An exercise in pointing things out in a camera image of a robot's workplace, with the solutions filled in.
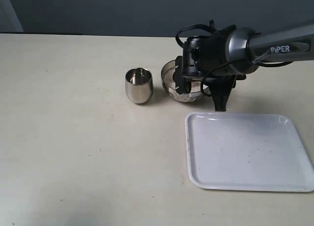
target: robotic arm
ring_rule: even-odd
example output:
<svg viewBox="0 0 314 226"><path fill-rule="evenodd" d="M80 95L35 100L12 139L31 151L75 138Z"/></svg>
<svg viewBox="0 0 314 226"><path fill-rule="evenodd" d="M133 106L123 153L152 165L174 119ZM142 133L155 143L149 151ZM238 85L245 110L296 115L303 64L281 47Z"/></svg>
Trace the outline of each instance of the robotic arm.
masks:
<svg viewBox="0 0 314 226"><path fill-rule="evenodd" d="M183 43L179 34L201 29L210 36L189 37ZM245 80L259 66L279 67L300 60L314 60L314 24L298 26L274 33L256 33L251 28L235 25L216 29L191 25L181 29L176 42L183 48L183 55L176 59L173 76L178 94L190 93L191 82L200 81L201 91L213 98L216 111L226 111L226 104L237 80ZM207 85L210 94L203 90Z"/></svg>

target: metal cup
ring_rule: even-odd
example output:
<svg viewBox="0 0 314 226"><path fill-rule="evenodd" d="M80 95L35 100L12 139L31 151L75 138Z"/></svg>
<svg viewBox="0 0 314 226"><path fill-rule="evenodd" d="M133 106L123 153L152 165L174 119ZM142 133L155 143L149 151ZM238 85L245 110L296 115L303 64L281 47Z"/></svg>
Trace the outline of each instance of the metal cup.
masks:
<svg viewBox="0 0 314 226"><path fill-rule="evenodd" d="M125 84L127 97L136 104L148 102L153 95L152 73L144 68L129 70Z"/></svg>

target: gray wall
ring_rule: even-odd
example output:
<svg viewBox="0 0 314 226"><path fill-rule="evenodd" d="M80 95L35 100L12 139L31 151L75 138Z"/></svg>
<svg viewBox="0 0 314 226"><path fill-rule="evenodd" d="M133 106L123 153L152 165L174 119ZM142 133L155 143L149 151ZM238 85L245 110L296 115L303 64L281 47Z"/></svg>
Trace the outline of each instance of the gray wall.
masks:
<svg viewBox="0 0 314 226"><path fill-rule="evenodd" d="M24 31L174 36L215 19L258 31L314 19L313 0L11 0Z"/></svg>

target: white plastic tray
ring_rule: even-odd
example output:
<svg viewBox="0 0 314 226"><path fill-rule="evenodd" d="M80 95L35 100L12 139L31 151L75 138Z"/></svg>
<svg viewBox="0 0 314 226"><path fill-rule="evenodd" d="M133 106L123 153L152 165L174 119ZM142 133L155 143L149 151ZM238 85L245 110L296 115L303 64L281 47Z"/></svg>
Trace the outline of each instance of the white plastic tray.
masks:
<svg viewBox="0 0 314 226"><path fill-rule="evenodd" d="M314 170L292 121L278 114L191 113L188 172L204 189L311 192Z"/></svg>

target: table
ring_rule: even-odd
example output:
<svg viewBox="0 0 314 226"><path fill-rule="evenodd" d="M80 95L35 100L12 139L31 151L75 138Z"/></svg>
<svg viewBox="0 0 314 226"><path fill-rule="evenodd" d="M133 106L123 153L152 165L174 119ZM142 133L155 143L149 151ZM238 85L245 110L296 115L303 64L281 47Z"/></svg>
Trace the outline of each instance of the table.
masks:
<svg viewBox="0 0 314 226"><path fill-rule="evenodd" d="M0 225L312 225L314 195L205 191L188 177L184 119L211 99L171 100L173 38L0 35ZM125 72L151 70L135 105ZM314 63L259 68L228 112L290 117L314 160Z"/></svg>

